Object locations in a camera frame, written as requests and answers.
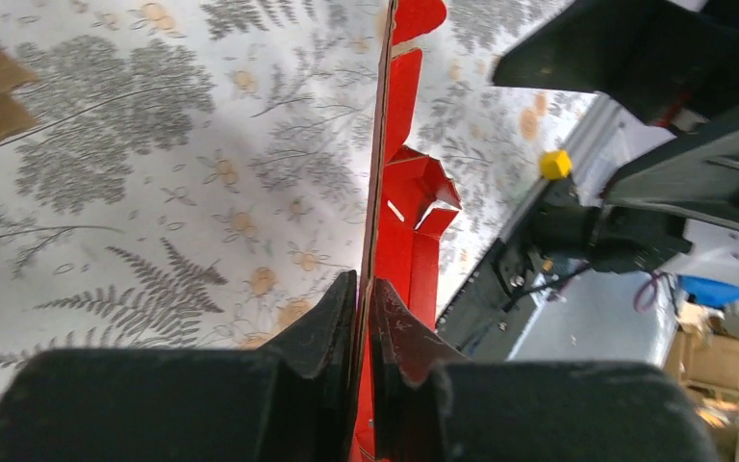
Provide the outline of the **red paper box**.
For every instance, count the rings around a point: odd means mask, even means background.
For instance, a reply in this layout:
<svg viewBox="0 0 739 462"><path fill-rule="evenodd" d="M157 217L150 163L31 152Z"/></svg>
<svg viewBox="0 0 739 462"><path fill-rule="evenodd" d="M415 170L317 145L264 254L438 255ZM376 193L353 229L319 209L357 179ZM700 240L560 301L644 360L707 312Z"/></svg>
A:
<svg viewBox="0 0 739 462"><path fill-rule="evenodd" d="M406 146L423 59L415 40L446 21L442 1L391 1L381 28L369 195L355 317L350 336L347 460L383 461L372 406L370 296L388 281L419 321L436 313L438 241L460 207L441 163Z"/></svg>

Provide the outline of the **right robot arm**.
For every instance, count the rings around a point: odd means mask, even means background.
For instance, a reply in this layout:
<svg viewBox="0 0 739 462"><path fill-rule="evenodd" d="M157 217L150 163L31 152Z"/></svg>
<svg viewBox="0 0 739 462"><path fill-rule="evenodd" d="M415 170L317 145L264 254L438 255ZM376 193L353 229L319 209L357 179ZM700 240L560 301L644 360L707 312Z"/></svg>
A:
<svg viewBox="0 0 739 462"><path fill-rule="evenodd" d="M739 1L575 1L503 55L497 87L600 92L672 138L619 167L601 205L544 206L547 256L654 270L693 249L688 220L739 232Z"/></svg>

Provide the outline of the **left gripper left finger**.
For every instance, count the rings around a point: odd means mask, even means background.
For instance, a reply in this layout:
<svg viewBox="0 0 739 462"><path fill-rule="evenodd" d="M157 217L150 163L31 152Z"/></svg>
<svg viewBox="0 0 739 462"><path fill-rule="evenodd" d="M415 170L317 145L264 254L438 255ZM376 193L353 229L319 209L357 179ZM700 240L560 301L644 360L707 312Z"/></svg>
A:
<svg viewBox="0 0 739 462"><path fill-rule="evenodd" d="M357 274L254 349L56 349L0 398L0 461L345 461Z"/></svg>

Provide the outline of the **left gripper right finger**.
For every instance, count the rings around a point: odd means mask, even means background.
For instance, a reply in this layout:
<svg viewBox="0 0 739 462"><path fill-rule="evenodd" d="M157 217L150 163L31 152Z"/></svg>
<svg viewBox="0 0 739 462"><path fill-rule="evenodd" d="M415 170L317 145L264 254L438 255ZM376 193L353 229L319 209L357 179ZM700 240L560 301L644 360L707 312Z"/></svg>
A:
<svg viewBox="0 0 739 462"><path fill-rule="evenodd" d="M468 360L392 284L369 308L375 454L389 461L715 461L694 403L616 361Z"/></svg>

